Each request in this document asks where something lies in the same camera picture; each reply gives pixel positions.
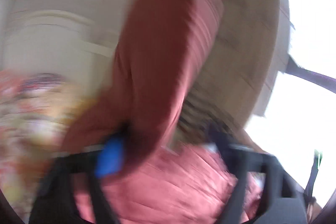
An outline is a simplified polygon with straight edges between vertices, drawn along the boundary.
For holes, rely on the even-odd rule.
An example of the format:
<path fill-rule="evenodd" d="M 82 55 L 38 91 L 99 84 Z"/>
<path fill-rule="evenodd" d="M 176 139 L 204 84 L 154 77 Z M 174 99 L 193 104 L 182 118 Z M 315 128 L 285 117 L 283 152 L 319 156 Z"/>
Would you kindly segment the pink quilted comforter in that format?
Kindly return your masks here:
<path fill-rule="evenodd" d="M 221 0 L 133 0 L 112 84 L 64 138 L 62 150 L 78 153 L 129 125 L 121 172 L 99 181 L 122 223 L 214 223 L 230 197 L 236 180 L 217 153 L 167 148 L 222 13 Z"/>

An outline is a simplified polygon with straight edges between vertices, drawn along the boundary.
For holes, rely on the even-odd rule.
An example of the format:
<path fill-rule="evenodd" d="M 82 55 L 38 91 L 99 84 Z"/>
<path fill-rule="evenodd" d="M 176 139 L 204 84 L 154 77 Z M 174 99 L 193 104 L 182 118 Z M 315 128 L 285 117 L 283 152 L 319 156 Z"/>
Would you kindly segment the white wooden headboard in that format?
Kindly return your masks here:
<path fill-rule="evenodd" d="M 90 80 L 97 57 L 109 61 L 118 33 L 71 12 L 40 10 L 11 20 L 1 65 L 27 74 L 56 73 Z"/>

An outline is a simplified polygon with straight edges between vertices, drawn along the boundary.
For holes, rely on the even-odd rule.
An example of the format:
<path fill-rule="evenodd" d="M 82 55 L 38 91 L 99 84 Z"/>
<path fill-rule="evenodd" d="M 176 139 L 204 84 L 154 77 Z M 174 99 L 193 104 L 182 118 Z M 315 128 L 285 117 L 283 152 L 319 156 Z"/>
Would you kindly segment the beige patterned curtain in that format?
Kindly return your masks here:
<path fill-rule="evenodd" d="M 176 135 L 206 141 L 211 123 L 240 138 L 260 105 L 274 55 L 280 0 L 222 0 L 224 15 L 209 55 L 189 92 Z"/>

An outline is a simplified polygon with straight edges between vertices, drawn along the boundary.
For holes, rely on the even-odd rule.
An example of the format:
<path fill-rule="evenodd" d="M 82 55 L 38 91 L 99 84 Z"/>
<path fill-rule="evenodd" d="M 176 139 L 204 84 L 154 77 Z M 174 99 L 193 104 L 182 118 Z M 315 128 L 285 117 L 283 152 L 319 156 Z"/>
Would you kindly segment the floral bed sheet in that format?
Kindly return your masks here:
<path fill-rule="evenodd" d="M 52 155 L 92 102 L 62 75 L 1 71 L 1 191 L 24 223 Z"/>

